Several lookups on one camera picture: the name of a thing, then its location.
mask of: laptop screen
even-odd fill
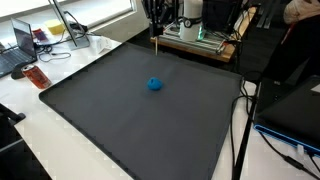
[[[33,45],[30,25],[17,19],[11,19],[11,22],[18,47],[28,55],[35,57],[36,53]]]

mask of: computer monitor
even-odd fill
[[[75,35],[73,33],[73,30],[72,30],[59,2],[57,0],[48,0],[48,1],[52,5],[53,10],[56,13],[57,17],[59,18],[59,20],[61,21],[61,23],[63,23],[65,25],[65,28],[67,29],[67,31],[73,41],[73,42],[68,42],[69,48],[71,50],[75,50],[75,49],[81,49],[81,48],[85,48],[85,47],[90,46],[90,41],[87,38],[87,36],[85,35],[85,32],[83,31],[81,26],[79,26],[79,27],[82,29],[84,34],[81,34],[80,36],[76,37],[77,35]]]

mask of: black mat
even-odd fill
[[[148,90],[151,77],[162,80],[160,91]],[[135,179],[204,180],[218,160],[239,81],[126,43],[40,99]]]

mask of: green light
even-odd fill
[[[202,25],[200,26],[200,29],[199,29],[199,34],[198,34],[198,40],[203,40],[204,38],[204,34],[205,34],[205,31],[203,31],[203,28],[202,28]]]

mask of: blue ball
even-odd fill
[[[158,78],[152,77],[149,79],[148,88],[150,90],[158,91],[161,89],[161,87],[162,87],[162,82]]]

